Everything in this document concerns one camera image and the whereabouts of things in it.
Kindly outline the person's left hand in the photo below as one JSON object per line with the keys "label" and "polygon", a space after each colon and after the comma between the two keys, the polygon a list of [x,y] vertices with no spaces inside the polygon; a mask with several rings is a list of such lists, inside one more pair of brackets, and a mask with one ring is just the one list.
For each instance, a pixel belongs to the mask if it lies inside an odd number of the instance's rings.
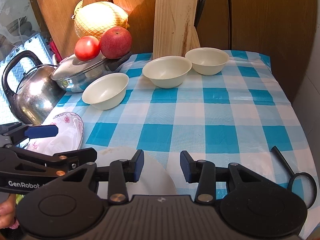
{"label": "person's left hand", "polygon": [[0,227],[1,229],[10,228],[16,229],[18,222],[15,215],[16,210],[16,195],[9,194],[8,199],[0,205]]}

